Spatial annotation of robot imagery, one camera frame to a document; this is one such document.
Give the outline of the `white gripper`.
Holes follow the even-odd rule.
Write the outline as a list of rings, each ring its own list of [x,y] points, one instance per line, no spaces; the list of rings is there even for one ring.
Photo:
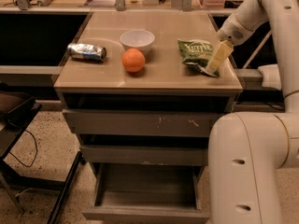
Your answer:
[[[220,66],[234,51],[234,46],[246,42],[253,35],[253,31],[245,28],[237,19],[236,15],[231,14],[217,32],[217,37],[221,41],[216,47],[211,59],[209,60],[206,72],[214,74]]]

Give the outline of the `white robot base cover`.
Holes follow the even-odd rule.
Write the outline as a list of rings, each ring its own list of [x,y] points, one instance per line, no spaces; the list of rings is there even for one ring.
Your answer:
[[[262,86],[264,88],[281,90],[280,74],[277,64],[259,66],[258,71],[262,74]]]

